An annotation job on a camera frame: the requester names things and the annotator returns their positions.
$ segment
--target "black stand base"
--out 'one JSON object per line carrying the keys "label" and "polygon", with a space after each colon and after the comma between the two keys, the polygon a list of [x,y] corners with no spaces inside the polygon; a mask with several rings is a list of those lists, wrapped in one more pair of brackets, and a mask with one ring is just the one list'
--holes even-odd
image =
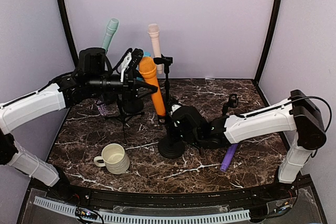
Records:
{"label": "black stand base", "polygon": [[159,153],[166,158],[178,158],[184,153],[185,146],[182,141],[172,143],[168,137],[159,141]]}
{"label": "black stand base", "polygon": [[122,108],[128,114],[136,114],[143,110],[143,101],[138,99],[132,102],[125,103]]}
{"label": "black stand base", "polygon": [[126,135],[125,135],[125,124],[136,115],[145,115],[145,112],[139,112],[143,109],[142,100],[136,100],[136,101],[129,102],[126,104],[128,104],[127,109],[129,109],[129,111],[138,111],[138,113],[131,113],[129,115],[125,114],[122,101],[119,99],[119,97],[117,97],[117,107],[118,107],[120,114],[116,116],[105,116],[105,120],[114,119],[122,123],[122,132],[124,133],[124,141],[127,144]]}

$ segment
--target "purple cylinder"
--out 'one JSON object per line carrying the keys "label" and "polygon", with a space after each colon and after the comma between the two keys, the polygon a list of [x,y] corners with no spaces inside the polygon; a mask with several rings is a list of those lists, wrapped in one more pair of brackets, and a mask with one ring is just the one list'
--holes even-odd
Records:
{"label": "purple cylinder", "polygon": [[238,144],[233,144],[231,145],[225,154],[225,157],[223,159],[222,165],[220,166],[220,170],[224,173],[228,169],[231,160],[233,156],[235,155],[236,149],[237,149]]}

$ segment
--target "dark marble surface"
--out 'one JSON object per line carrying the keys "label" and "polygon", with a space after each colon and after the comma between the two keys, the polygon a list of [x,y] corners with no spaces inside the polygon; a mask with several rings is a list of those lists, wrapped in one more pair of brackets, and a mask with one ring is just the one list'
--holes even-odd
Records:
{"label": "dark marble surface", "polygon": [[[182,104],[193,105],[208,120],[221,114],[230,93],[239,96],[237,113],[263,107],[249,80],[171,80],[171,94]],[[63,168],[74,185],[136,193],[202,193],[269,184],[282,162],[286,149],[278,134],[264,135],[241,142],[226,173],[219,170],[226,149],[205,150],[186,147],[183,157],[166,159],[158,153],[157,142],[165,135],[150,98],[144,99],[145,115],[133,118],[125,127],[105,120],[94,100],[73,107],[53,146],[49,162]],[[117,115],[115,104],[108,106]],[[98,168],[93,158],[110,143],[121,144],[131,161],[122,175]]]}

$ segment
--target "orange microphone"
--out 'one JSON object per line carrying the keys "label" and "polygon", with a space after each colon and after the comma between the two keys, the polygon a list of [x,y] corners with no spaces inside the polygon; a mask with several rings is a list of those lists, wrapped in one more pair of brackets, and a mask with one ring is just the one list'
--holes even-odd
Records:
{"label": "orange microphone", "polygon": [[139,63],[139,72],[146,83],[158,88],[158,91],[152,94],[152,101],[158,116],[166,116],[166,108],[164,107],[159,82],[156,77],[156,64],[151,57],[142,58]]}

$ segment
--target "white wall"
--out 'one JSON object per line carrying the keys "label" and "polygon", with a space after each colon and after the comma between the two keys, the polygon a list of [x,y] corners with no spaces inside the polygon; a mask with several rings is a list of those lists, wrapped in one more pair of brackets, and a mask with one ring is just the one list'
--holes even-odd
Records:
{"label": "white wall", "polygon": [[[282,0],[269,59],[260,86],[270,103],[293,89],[325,98],[336,112],[336,0]],[[328,110],[321,102],[325,125]],[[310,173],[329,223],[336,219],[336,126],[303,172]]]}
{"label": "white wall", "polygon": [[161,30],[171,77],[253,78],[273,0],[66,0],[77,49],[101,46],[111,17],[120,20],[108,56],[129,47],[152,53],[150,23]]}
{"label": "white wall", "polygon": [[[74,68],[56,0],[0,0],[0,102],[44,86]],[[66,111],[45,115],[13,133],[45,159]],[[0,223],[16,223],[29,179],[0,166]]]}

